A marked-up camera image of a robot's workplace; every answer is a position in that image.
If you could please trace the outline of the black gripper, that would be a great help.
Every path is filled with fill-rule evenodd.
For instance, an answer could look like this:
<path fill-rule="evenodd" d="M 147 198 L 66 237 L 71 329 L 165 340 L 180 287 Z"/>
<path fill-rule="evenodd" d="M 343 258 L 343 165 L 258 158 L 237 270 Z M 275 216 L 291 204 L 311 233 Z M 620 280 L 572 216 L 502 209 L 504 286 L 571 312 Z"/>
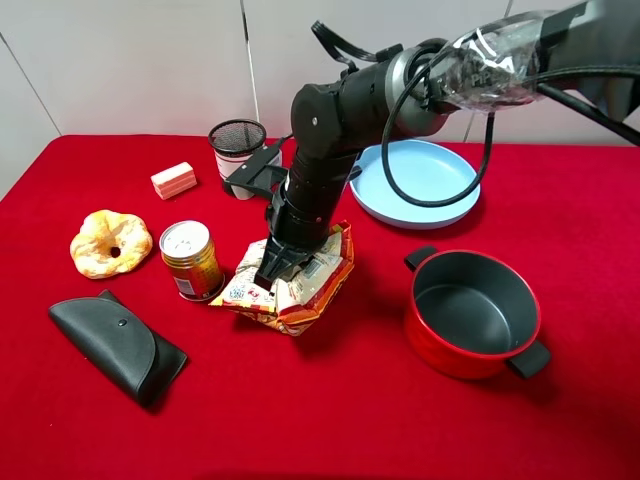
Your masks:
<path fill-rule="evenodd" d="M 269 237 L 254 283 L 270 290 L 280 277 L 310 272 L 358 155 L 314 158 L 298 149 L 268 209 Z"/>

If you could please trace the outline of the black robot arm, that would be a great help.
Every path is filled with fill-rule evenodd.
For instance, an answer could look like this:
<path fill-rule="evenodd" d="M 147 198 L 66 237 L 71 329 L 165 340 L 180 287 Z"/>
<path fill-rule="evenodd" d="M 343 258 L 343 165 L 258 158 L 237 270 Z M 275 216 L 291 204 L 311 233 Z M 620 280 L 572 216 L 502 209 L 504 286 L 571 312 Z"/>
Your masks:
<path fill-rule="evenodd" d="M 322 23 L 313 32 L 345 65 L 331 84 L 307 84 L 291 106 L 293 163 L 268 206 L 269 236 L 255 283 L 270 288 L 325 243 L 362 151 L 429 136 L 459 110 L 484 113 L 552 99 L 631 143 L 639 106 L 639 5 L 584 1 L 375 54 Z"/>

